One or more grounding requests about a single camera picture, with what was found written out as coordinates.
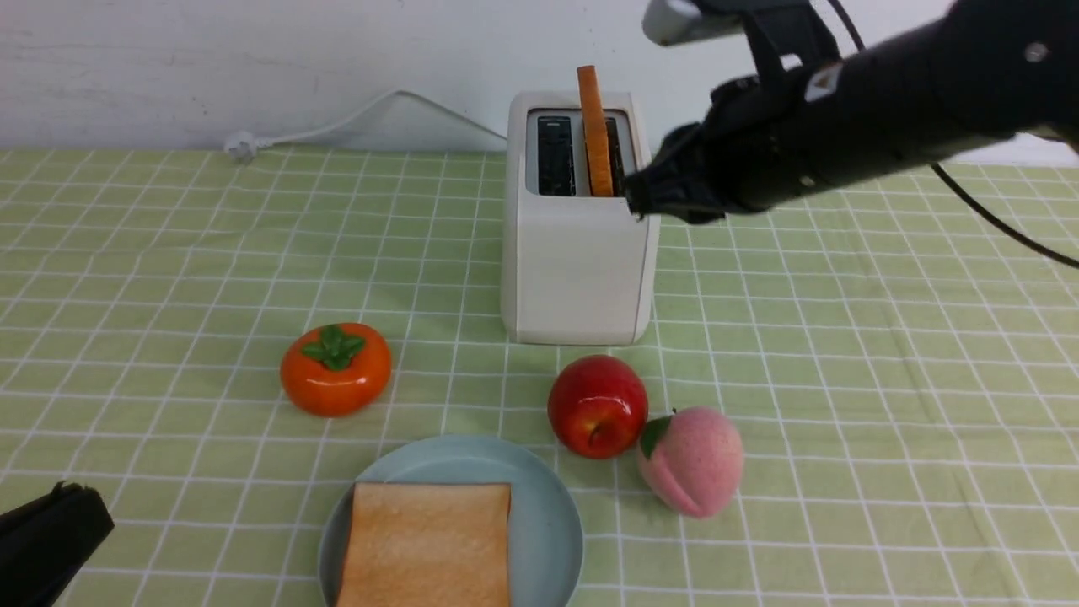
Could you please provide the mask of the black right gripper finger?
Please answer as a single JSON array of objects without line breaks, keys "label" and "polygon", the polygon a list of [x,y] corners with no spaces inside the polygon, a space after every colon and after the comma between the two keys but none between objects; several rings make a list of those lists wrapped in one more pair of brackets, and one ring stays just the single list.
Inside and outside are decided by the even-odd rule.
[{"label": "black right gripper finger", "polygon": [[625,204],[629,212],[636,216],[637,222],[643,222],[652,216],[663,216],[663,201],[659,201],[659,187],[663,184],[663,174],[655,169],[641,169],[624,178]]}]

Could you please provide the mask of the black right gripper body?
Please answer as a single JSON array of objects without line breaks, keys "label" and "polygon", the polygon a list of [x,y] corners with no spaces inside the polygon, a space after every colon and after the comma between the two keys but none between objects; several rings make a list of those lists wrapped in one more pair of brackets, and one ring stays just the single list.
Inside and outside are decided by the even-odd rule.
[{"label": "black right gripper body", "polygon": [[781,133],[807,80],[783,74],[767,86],[745,75],[718,85],[705,119],[667,135],[652,158],[650,213],[706,224],[808,196],[810,177]]}]

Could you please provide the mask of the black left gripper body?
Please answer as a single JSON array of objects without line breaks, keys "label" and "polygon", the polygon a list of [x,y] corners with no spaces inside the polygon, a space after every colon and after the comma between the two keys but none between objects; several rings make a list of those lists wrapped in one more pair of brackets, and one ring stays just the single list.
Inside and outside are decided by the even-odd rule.
[{"label": "black left gripper body", "polygon": [[99,492],[58,481],[1,516],[1,604],[53,606],[115,529]]}]

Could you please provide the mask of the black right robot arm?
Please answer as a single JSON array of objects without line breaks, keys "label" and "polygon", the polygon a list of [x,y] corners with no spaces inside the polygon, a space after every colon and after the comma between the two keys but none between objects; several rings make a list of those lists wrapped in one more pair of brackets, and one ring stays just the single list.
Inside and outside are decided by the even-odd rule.
[{"label": "black right robot arm", "polygon": [[689,224],[1052,132],[1076,143],[1075,1],[955,1],[839,57],[808,1],[651,3],[660,46],[743,32],[759,72],[718,86],[625,177],[628,210]]}]

